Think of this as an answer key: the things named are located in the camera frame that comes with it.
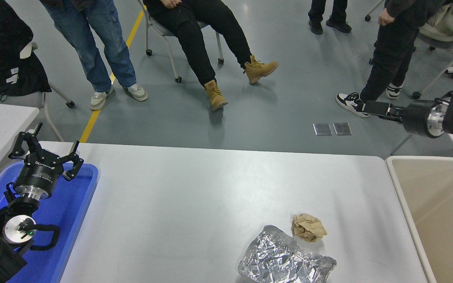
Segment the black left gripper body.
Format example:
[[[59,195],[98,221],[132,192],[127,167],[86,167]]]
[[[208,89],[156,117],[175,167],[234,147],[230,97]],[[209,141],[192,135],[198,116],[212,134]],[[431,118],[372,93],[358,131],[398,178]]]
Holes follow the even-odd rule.
[[[22,194],[25,188],[37,187],[52,194],[55,190],[58,177],[64,172],[62,164],[55,163],[59,156],[57,154],[44,151],[44,158],[38,153],[30,153],[24,159],[24,166],[18,175],[14,191]]]

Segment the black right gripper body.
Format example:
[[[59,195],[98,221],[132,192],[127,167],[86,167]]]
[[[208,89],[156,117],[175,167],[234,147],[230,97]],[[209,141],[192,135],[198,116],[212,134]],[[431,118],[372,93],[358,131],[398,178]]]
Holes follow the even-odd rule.
[[[427,119],[433,107],[433,101],[415,100],[402,109],[401,119],[405,131],[409,134],[433,138],[427,125]]]

